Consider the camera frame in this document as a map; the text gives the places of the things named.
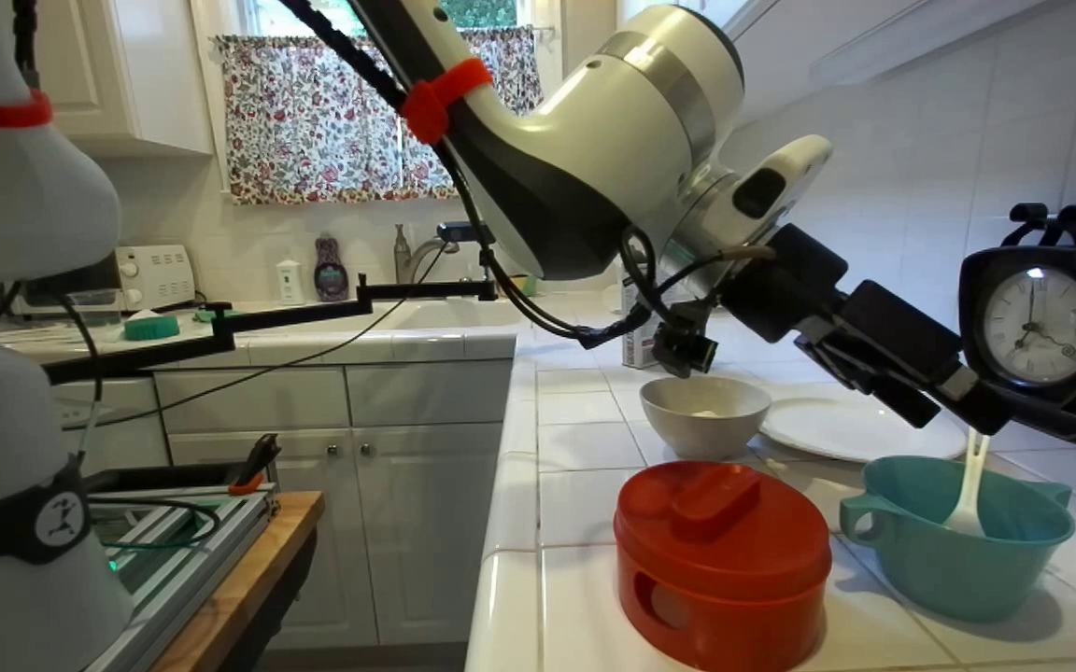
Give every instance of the white bowl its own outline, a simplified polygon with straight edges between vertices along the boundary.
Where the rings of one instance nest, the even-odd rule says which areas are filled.
[[[644,411],[681,459],[713,462],[746,448],[769,396],[736,377],[660,377],[644,386]]]

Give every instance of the white plate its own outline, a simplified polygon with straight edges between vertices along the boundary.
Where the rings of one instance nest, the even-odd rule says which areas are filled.
[[[953,459],[963,448],[960,428],[942,415],[916,428],[876,401],[780,401],[757,432],[774,445],[846,462],[876,462],[884,457]]]

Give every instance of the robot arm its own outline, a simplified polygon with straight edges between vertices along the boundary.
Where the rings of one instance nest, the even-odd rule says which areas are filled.
[[[474,62],[435,0],[350,7],[405,86]],[[950,406],[997,432],[1009,404],[960,362],[950,328],[878,284],[838,292],[846,257],[780,224],[828,159],[826,138],[797,138],[746,175],[713,164],[741,94],[745,67],[718,25],[683,7],[648,7],[535,114],[513,114],[495,86],[457,96],[446,145],[470,175],[486,220],[507,224],[495,234],[538,276],[594,276],[617,254],[634,260],[634,234],[665,260],[696,269],[703,302],[658,306],[648,281],[648,302],[660,317],[653,355],[665,371],[711,371],[705,317],[723,302],[764,341],[799,333],[805,355],[911,427]]]

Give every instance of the red lid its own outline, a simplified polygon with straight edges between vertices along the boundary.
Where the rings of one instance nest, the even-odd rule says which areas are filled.
[[[628,478],[617,544],[658,582],[774,601],[828,576],[821,511],[777,478],[736,462],[665,462]]]

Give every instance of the green item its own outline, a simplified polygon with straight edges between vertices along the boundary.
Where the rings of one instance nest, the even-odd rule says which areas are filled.
[[[947,530],[963,462],[893,457],[868,468],[868,491],[842,501],[842,532],[878,554],[883,576],[916,605],[993,625],[1030,598],[1055,547],[1071,539],[1068,490],[988,469],[983,539]]]
[[[134,313],[122,321],[122,341],[172,341],[181,326],[172,313]]]

